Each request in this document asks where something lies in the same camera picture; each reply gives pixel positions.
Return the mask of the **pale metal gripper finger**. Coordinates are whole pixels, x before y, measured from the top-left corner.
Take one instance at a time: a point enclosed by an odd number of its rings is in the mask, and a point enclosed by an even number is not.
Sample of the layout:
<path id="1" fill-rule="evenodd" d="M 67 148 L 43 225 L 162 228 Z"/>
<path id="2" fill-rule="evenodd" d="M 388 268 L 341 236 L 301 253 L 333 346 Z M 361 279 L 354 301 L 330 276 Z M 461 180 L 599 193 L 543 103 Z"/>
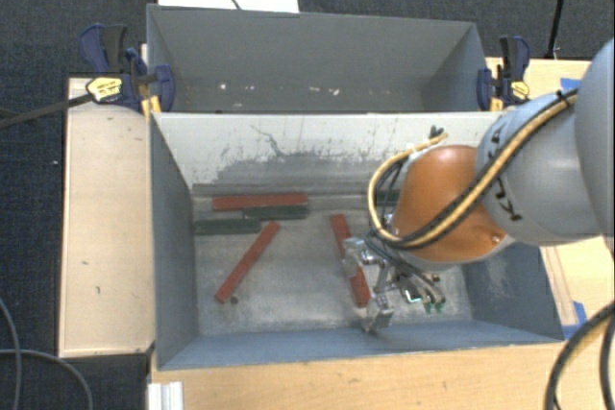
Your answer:
<path id="1" fill-rule="evenodd" d="M 349 237 L 342 241 L 343 268 L 346 277 L 354 277 L 364 265 L 365 243 L 358 237 Z"/>
<path id="2" fill-rule="evenodd" d="M 367 333 L 377 333 L 390 325 L 393 314 L 387 296 L 378 294 L 367 303 L 361 327 Z"/>

